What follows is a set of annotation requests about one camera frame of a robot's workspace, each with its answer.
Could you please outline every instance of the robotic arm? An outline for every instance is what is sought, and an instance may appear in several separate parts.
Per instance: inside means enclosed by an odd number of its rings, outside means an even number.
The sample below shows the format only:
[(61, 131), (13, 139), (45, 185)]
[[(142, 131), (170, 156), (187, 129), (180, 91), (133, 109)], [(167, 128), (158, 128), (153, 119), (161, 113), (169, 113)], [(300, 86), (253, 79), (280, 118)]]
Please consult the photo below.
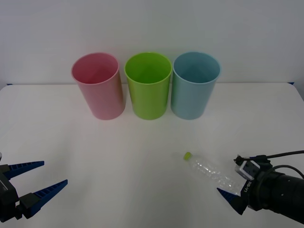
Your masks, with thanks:
[(5, 222), (13, 217), (27, 219), (34, 216), (42, 206), (59, 193), (66, 185), (67, 180), (54, 184), (34, 193), (18, 197), (17, 191), (10, 183), (10, 179), (27, 171), (44, 165), (44, 161), (34, 161), (14, 165), (0, 165), (0, 221)]
[[(238, 156), (234, 160), (237, 164), (236, 172), (247, 180), (241, 191), (241, 196), (236, 196), (219, 188), (218, 191), (240, 215), (248, 206), (255, 211), (271, 210), (304, 224), (304, 175), (289, 165), (273, 167), (269, 160), (270, 158), (299, 153), (304, 153), (304, 151), (271, 156), (259, 155), (250, 158)], [(302, 178), (276, 172), (275, 170), (279, 168), (295, 170)]]

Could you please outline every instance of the pink cup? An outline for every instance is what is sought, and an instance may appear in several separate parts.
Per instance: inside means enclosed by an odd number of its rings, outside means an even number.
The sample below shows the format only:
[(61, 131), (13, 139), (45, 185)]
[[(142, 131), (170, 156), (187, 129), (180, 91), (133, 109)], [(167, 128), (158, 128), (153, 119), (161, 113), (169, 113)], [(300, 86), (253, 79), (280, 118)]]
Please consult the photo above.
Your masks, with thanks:
[(83, 56), (74, 63), (72, 76), (96, 118), (111, 120), (123, 113), (123, 89), (114, 56), (107, 53)]

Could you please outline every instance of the black cable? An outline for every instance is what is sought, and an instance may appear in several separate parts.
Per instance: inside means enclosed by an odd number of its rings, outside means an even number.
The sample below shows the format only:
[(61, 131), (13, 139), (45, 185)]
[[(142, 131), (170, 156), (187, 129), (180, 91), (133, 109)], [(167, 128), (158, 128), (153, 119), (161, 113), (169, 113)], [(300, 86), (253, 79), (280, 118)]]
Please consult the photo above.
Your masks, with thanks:
[(301, 173), (297, 168), (291, 166), (291, 165), (277, 165), (272, 167), (271, 169), (267, 170), (267, 172), (264, 173), (264, 175), (262, 176), (260, 182), (257, 184), (256, 187), (256, 200), (257, 200), (257, 204), (259, 207), (263, 208), (262, 204), (261, 204), (261, 200), (260, 200), (260, 191), (261, 191), (261, 186), (263, 184), (263, 181), (265, 180), (265, 178), (274, 170), (279, 169), (279, 168), (289, 168), (292, 169), (294, 171), (296, 171), (303, 179), (304, 179), (304, 174)]
[(285, 157), (289, 155), (294, 155), (294, 154), (301, 154), (304, 153), (304, 151), (293, 151), (293, 152), (286, 152), (286, 153), (278, 153), (278, 154), (273, 154), (273, 155), (259, 155), (256, 157), (250, 157), (250, 158), (242, 158), (242, 161), (258, 161), (258, 160), (264, 160), (264, 159), (270, 159), (270, 158), (279, 158), (279, 157)]

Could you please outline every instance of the green cup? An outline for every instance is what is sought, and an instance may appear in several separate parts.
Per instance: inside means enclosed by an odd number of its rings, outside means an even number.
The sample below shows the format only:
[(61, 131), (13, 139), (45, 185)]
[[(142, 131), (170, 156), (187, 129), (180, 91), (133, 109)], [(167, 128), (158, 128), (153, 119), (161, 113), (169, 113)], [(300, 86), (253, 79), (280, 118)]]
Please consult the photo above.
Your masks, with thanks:
[(167, 109), (172, 64), (158, 53), (131, 57), (124, 66), (135, 114), (145, 120), (161, 117)]

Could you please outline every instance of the cup rim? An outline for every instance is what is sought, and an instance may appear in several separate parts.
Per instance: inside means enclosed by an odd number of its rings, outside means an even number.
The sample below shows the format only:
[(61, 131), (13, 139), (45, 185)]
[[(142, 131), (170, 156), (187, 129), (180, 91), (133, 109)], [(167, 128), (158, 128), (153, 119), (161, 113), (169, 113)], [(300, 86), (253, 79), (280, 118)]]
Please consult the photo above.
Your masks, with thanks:
[[(116, 72), (115, 72), (109, 79), (107, 79), (107, 80), (105, 80), (105, 81), (103, 81), (103, 82), (98, 82), (98, 83), (92, 84), (92, 83), (84, 83), (84, 82), (78, 81), (78, 80), (74, 77), (74, 75), (73, 75), (73, 68), (74, 68), (74, 66), (75, 66), (81, 59), (83, 59), (83, 58), (85, 58), (85, 57), (87, 57), (87, 56), (90, 56), (90, 55), (94, 55), (94, 54), (106, 54), (106, 55), (108, 55), (108, 56), (113, 57), (113, 58), (115, 59), (115, 61), (117, 62), (117, 70), (116, 70)], [(117, 58), (116, 58), (115, 56), (113, 56), (113, 55), (111, 55), (111, 54), (109, 54), (109, 53), (107, 53), (107, 52), (93, 52), (93, 53), (89, 53), (89, 54), (86, 54), (86, 55), (84, 55), (84, 56), (81, 56), (78, 60), (76, 60), (76, 62), (72, 65), (72, 68), (71, 68), (71, 75), (72, 75), (73, 79), (74, 79), (77, 83), (80, 83), (80, 84), (83, 84), (83, 85), (87, 85), (87, 86), (95, 86), (95, 85), (100, 85), (100, 84), (106, 83), (106, 82), (110, 81), (111, 79), (113, 79), (113, 77), (115, 77), (115, 75), (117, 74), (117, 72), (119, 72), (119, 62), (118, 62), (118, 60), (117, 60)]]
[[(208, 82), (191, 82), (191, 81), (188, 81), (188, 80), (182, 78), (181, 76), (179, 76), (179, 75), (176, 73), (175, 68), (174, 68), (175, 61), (176, 61), (179, 57), (181, 57), (181, 56), (183, 56), (183, 55), (185, 55), (185, 54), (188, 54), (188, 53), (200, 53), (200, 54), (204, 54), (204, 55), (207, 55), (207, 56), (213, 58), (213, 59), (218, 63), (218, 66), (219, 66), (219, 73), (218, 73), (218, 76), (216, 76), (213, 80), (208, 81)], [(216, 58), (214, 58), (212, 55), (210, 55), (210, 54), (207, 54), (207, 53), (202, 52), (202, 51), (187, 51), (187, 52), (184, 52), (184, 53), (180, 54), (179, 56), (177, 56), (177, 58), (174, 60), (174, 62), (173, 62), (173, 71), (174, 71), (175, 75), (176, 75), (179, 79), (181, 79), (181, 80), (183, 80), (183, 81), (185, 81), (185, 82), (187, 82), (187, 83), (191, 83), (191, 84), (195, 84), (195, 85), (203, 85), (203, 84), (208, 84), (208, 83), (212, 83), (212, 82), (216, 81), (216, 80), (218, 79), (218, 77), (220, 76), (220, 74), (222, 73), (222, 66), (221, 66), (221, 64), (219, 63), (219, 61), (218, 61)]]
[[(142, 83), (142, 82), (137, 82), (137, 81), (131, 79), (131, 78), (128, 76), (128, 74), (127, 74), (127, 72), (126, 72), (126, 70), (125, 70), (125, 67), (127, 66), (127, 63), (129, 62), (129, 60), (130, 60), (131, 58), (135, 57), (135, 56), (138, 56), (138, 55), (141, 55), (141, 54), (147, 54), (147, 53), (152, 53), (152, 54), (157, 54), (157, 55), (159, 55), (159, 56), (162, 56), (162, 57), (164, 57), (164, 58), (170, 63), (170, 66), (171, 66), (170, 73), (169, 73), (163, 80), (158, 81), (158, 82), (154, 82), (154, 83)], [(137, 53), (137, 54), (131, 56), (131, 57), (127, 60), (127, 62), (125, 63), (123, 69), (124, 69), (124, 73), (125, 73), (125, 75), (126, 75), (126, 77), (127, 77), (128, 80), (130, 80), (130, 81), (132, 81), (132, 82), (134, 82), (134, 83), (137, 83), (137, 84), (141, 84), (141, 85), (145, 85), (145, 86), (150, 86), (150, 85), (155, 85), (155, 84), (157, 84), (157, 83), (161, 83), (161, 82), (167, 80), (168, 78), (170, 78), (170, 76), (171, 76), (171, 74), (172, 74), (172, 71), (173, 71), (173, 66), (172, 66), (172, 62), (171, 62), (171, 61), (169, 60), (169, 58), (166, 57), (165, 55), (160, 54), (160, 53), (158, 53), (158, 52), (147, 51), (147, 52), (140, 52), (140, 53)]]

